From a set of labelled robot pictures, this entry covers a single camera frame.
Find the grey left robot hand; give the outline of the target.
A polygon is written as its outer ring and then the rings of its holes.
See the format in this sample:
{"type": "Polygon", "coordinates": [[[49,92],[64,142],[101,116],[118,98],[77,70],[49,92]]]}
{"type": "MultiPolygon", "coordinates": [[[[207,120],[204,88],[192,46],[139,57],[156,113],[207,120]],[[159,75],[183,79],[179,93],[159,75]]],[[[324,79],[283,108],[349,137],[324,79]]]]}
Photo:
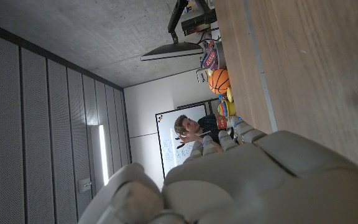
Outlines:
{"type": "Polygon", "coordinates": [[[116,172],[81,223],[358,223],[358,166],[300,135],[265,134],[235,116],[241,139],[194,143],[158,188],[133,163],[116,172]]]}

